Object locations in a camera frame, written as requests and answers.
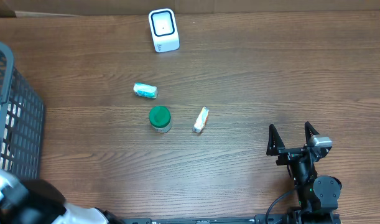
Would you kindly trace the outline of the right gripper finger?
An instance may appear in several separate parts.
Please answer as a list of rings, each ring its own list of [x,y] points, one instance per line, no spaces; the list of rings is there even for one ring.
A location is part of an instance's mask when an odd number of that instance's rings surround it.
[[[307,144],[315,144],[319,137],[319,132],[311,125],[309,121],[305,123],[305,137]]]
[[[269,125],[269,140],[267,143],[267,156],[278,156],[282,150],[285,149],[285,145],[279,136],[276,127],[273,124]]]

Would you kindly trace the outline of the orange white small box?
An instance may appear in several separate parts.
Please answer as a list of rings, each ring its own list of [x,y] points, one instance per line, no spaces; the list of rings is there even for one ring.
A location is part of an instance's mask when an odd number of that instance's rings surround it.
[[[207,107],[203,107],[193,125],[193,131],[196,133],[201,133],[204,129],[207,119],[209,115],[209,109]]]

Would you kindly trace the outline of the green lid jar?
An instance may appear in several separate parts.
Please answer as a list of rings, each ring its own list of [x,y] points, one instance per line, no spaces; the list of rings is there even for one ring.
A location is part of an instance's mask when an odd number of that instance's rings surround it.
[[[149,121],[158,133],[167,133],[172,127],[172,117],[169,109],[165,106],[153,107],[149,111]]]

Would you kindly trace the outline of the teal white tissue pack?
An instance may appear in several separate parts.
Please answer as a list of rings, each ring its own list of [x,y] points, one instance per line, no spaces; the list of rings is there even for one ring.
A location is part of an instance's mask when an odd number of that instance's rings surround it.
[[[156,86],[144,83],[135,83],[133,86],[134,93],[144,98],[156,99],[158,97],[158,89]]]

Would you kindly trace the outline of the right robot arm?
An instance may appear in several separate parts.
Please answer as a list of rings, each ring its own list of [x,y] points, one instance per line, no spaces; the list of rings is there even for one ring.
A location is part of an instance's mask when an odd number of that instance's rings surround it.
[[[332,140],[321,135],[309,123],[305,123],[305,144],[286,148],[276,127],[269,125],[269,141],[266,154],[276,156],[278,166],[286,166],[294,181],[294,189],[275,199],[265,214],[265,223],[340,223],[340,216],[333,213],[338,208],[342,183],[335,177],[319,176],[315,163],[332,149]],[[271,211],[275,204],[295,192],[299,206],[289,208],[287,213],[274,218]]]

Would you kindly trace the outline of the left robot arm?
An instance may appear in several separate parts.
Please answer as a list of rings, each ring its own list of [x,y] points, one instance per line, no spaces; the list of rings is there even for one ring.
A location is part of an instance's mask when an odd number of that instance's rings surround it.
[[[107,210],[68,203],[44,180],[21,180],[0,168],[0,223],[123,224],[124,221]]]

